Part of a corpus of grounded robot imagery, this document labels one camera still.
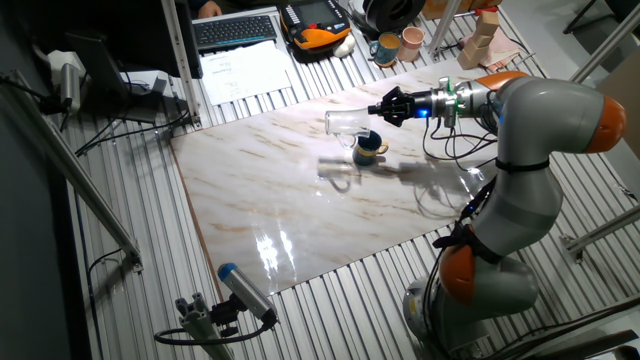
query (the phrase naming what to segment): keyboard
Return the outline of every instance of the keyboard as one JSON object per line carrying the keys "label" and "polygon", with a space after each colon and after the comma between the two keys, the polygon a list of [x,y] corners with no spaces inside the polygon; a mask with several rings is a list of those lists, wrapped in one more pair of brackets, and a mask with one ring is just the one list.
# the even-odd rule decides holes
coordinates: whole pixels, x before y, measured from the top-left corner
{"label": "keyboard", "polygon": [[230,48],[276,38],[269,16],[250,16],[193,25],[198,50]]}

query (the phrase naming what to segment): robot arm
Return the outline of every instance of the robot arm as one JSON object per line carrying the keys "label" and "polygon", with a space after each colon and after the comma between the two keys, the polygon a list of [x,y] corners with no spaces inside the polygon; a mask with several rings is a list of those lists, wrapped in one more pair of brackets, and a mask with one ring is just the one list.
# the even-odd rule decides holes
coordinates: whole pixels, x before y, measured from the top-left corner
{"label": "robot arm", "polygon": [[416,280],[403,300],[414,334],[434,330],[447,351],[481,336],[480,320],[535,303],[533,271],[507,256],[543,238],[560,212],[562,189],[548,168],[550,154],[608,151],[626,128],[626,113],[615,100],[580,84],[521,72],[454,87],[444,78],[439,88],[417,93],[395,88],[368,110],[395,126],[412,117],[444,117],[452,128],[458,115],[480,116],[487,103],[500,116],[490,196],[469,224],[458,222],[451,236],[434,243],[443,248],[434,290],[431,280]]}
{"label": "robot arm", "polygon": [[402,126],[410,118],[444,117],[446,127],[453,127],[458,115],[479,116],[480,106],[488,95],[498,91],[509,80],[527,76],[520,71],[505,71],[451,85],[448,77],[439,80],[440,87],[429,91],[404,93],[396,86],[382,101],[368,107],[369,114],[380,115],[388,123]]}

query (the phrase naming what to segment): pink cup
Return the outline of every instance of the pink cup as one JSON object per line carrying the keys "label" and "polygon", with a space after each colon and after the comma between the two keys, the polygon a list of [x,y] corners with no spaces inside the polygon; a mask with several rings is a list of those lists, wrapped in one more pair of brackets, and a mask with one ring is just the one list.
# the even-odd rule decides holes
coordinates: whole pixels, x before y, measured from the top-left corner
{"label": "pink cup", "polygon": [[402,31],[402,45],[398,51],[398,60],[413,61],[418,57],[418,51],[424,40],[424,31],[417,27],[408,27]]}

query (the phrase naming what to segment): white marble board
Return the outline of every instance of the white marble board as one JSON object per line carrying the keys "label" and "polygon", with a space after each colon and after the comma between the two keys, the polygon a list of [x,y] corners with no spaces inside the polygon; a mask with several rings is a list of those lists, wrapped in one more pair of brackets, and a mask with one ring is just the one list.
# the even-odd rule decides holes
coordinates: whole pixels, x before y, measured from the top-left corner
{"label": "white marble board", "polygon": [[[424,119],[396,128],[372,117],[390,149],[377,165],[358,168],[351,152],[325,135],[324,113],[375,104],[396,85],[423,91],[443,76],[458,82],[484,75],[446,61],[172,139],[214,273],[234,262],[272,293],[453,222],[493,176],[492,165],[463,172],[453,162],[427,159]],[[460,124],[465,133],[484,134],[473,119]],[[428,139],[426,146],[444,154],[444,141]],[[458,153],[470,148],[456,142]],[[492,145],[461,165],[495,152]]]}

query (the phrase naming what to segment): coffee cup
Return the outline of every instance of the coffee cup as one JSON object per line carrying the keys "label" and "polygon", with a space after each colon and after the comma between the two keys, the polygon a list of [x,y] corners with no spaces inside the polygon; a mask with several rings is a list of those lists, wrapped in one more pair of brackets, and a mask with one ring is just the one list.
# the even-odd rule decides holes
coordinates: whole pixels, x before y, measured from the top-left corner
{"label": "coffee cup", "polygon": [[369,45],[369,52],[378,66],[391,67],[396,63],[396,55],[401,44],[398,35],[387,32],[380,35],[378,41]]}
{"label": "coffee cup", "polygon": [[424,31],[410,26],[402,31],[402,44],[398,50],[398,60],[414,61],[424,41]]}
{"label": "coffee cup", "polygon": [[376,156],[386,153],[387,150],[389,143],[382,141],[377,132],[370,131],[368,138],[358,138],[358,143],[353,149],[353,162],[361,166],[372,165]]}

